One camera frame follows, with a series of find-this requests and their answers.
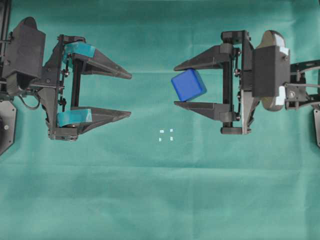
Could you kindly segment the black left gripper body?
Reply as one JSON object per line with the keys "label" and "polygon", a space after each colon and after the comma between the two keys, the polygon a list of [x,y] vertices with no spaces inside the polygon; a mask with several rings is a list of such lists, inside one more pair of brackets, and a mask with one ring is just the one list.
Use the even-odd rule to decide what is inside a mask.
{"label": "black left gripper body", "polygon": [[48,137],[51,140],[75,141],[78,138],[76,127],[59,127],[57,120],[58,105],[63,92],[64,74],[62,73],[62,61],[64,46],[69,43],[81,41],[84,37],[59,35],[49,60],[42,67],[41,106],[45,110],[45,123],[48,127]]}

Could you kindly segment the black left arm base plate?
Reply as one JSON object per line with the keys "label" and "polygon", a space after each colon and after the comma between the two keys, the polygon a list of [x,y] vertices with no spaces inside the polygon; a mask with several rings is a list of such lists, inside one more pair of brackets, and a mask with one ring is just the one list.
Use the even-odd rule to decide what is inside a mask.
{"label": "black left arm base plate", "polygon": [[0,102],[0,154],[15,142],[17,109],[12,101]]}

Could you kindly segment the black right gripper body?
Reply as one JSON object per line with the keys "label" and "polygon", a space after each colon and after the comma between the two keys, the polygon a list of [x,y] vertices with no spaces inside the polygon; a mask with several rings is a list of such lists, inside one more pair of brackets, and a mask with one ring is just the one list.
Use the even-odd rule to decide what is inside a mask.
{"label": "black right gripper body", "polygon": [[[253,51],[251,38],[246,30],[224,31],[221,40],[229,44],[229,60],[223,66],[223,103],[229,105],[229,113],[241,127],[233,126],[234,120],[224,122],[220,132],[228,135],[247,135],[251,133],[250,125],[254,121],[254,112],[260,100],[252,96],[253,90]],[[238,78],[238,111],[233,108],[233,77]]]}

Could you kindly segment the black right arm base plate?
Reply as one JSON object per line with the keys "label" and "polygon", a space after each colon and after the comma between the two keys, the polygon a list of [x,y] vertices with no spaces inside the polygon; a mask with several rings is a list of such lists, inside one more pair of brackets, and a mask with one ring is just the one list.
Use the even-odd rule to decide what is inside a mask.
{"label": "black right arm base plate", "polygon": [[320,106],[313,105],[314,129],[316,136],[316,145],[320,147]]}

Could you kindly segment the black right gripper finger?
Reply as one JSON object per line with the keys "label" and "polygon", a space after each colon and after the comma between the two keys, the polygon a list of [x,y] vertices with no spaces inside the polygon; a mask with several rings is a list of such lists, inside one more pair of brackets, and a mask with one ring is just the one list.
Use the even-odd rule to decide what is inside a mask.
{"label": "black right gripper finger", "polygon": [[237,120],[236,113],[230,110],[230,104],[187,101],[175,101],[174,104],[215,121],[233,122]]}
{"label": "black right gripper finger", "polygon": [[184,71],[187,69],[222,69],[224,63],[230,61],[234,56],[235,50],[231,43],[222,43],[215,45],[199,55],[184,61],[177,65],[175,71]]}

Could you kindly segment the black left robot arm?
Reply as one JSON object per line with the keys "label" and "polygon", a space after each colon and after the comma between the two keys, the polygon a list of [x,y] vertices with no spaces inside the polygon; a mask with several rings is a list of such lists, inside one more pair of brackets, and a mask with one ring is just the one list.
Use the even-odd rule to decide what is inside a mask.
{"label": "black left robot arm", "polygon": [[6,46],[0,75],[1,99],[34,96],[46,113],[48,137],[75,141],[94,128],[131,116],[129,111],[80,107],[82,75],[131,79],[84,37],[61,34],[49,60],[43,63],[45,35],[13,34]]}

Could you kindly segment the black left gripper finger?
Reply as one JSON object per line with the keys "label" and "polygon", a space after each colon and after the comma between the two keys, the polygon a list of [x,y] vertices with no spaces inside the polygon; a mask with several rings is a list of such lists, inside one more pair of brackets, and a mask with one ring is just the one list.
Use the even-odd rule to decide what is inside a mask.
{"label": "black left gripper finger", "polygon": [[73,107],[57,114],[56,136],[77,137],[94,128],[131,116],[129,111],[97,107]]}
{"label": "black left gripper finger", "polygon": [[73,70],[79,66],[82,75],[104,75],[131,79],[132,74],[100,52],[95,46],[85,42],[72,42],[64,46],[63,62]]}

